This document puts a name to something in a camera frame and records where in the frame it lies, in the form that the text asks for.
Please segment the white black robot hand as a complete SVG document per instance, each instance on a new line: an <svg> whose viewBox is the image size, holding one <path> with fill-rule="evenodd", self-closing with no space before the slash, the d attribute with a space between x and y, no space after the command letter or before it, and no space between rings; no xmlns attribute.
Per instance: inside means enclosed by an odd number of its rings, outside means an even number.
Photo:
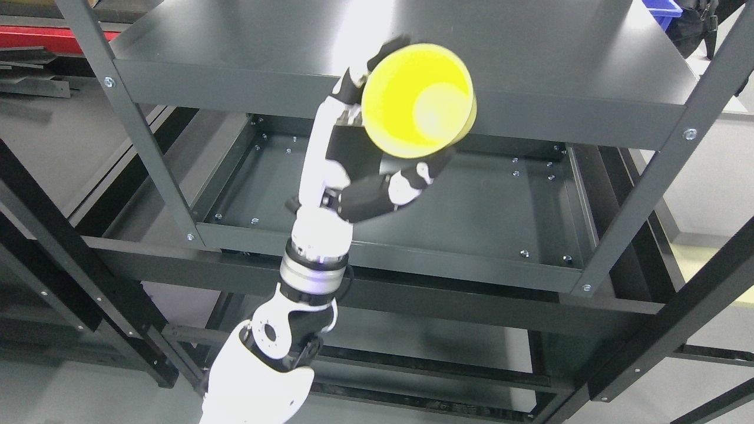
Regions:
<svg viewBox="0 0 754 424"><path fill-rule="evenodd" d="M411 45L402 34L356 57L321 102L313 121L298 193L286 202L296 219L288 255L322 267L342 262L356 223L412 204L455 155L447 147L393 173L380 172L383 152L361 126L363 89L389 54Z"/></svg>

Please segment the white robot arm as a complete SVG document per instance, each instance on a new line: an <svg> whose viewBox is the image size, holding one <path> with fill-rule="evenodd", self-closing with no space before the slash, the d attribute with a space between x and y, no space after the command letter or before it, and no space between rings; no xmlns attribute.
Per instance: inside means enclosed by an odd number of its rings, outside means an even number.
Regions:
<svg viewBox="0 0 754 424"><path fill-rule="evenodd" d="M272 296L229 334L207 379L202 423L285 423L312 388L313 359L338 317L349 241L289 240Z"/></svg>

